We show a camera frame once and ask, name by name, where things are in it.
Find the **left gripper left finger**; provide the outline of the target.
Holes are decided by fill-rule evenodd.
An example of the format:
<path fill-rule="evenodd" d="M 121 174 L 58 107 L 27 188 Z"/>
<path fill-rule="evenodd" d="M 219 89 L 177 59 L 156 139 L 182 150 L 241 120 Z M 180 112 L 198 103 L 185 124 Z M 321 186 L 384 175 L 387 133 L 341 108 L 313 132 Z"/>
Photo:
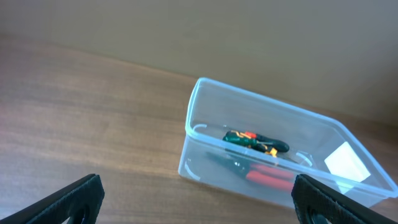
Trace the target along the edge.
<path fill-rule="evenodd" d="M 95 224 L 105 196 L 98 174 L 74 183 L 1 220 L 2 224 Z"/>

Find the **black red screwdriver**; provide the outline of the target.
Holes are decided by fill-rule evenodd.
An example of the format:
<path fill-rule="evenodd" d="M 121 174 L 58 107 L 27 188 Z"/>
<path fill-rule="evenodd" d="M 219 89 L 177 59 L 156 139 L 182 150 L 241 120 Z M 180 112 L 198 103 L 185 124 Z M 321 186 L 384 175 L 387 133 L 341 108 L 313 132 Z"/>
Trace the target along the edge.
<path fill-rule="evenodd" d="M 263 136 L 261 134 L 247 132 L 247 131 L 244 133 L 246 135 L 248 135 L 249 137 L 256 139 L 259 142 L 263 142 L 267 146 L 273 146 L 279 152 L 288 152 L 290 150 L 289 145 L 281 140 L 272 139 L 272 138 Z"/>

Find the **red handled wire cutters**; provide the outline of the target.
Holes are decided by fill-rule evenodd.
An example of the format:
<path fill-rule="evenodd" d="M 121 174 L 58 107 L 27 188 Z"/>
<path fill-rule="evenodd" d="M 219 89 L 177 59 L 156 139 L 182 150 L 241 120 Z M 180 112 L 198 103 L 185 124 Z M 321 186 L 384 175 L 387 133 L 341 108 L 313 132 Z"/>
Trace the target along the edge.
<path fill-rule="evenodd" d="M 291 192 L 295 175 L 292 172 L 279 170 L 256 162 L 250 162 L 237 156 L 221 155 L 212 152 L 207 157 L 232 173 L 250 183 Z"/>

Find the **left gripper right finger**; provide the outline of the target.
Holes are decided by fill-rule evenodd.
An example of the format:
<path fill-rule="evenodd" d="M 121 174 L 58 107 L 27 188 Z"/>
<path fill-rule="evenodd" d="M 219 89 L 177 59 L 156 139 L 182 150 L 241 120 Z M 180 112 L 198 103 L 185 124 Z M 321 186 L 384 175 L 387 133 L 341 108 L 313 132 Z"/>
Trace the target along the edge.
<path fill-rule="evenodd" d="M 301 224 L 397 224 L 306 174 L 296 176 L 291 196 Z"/>

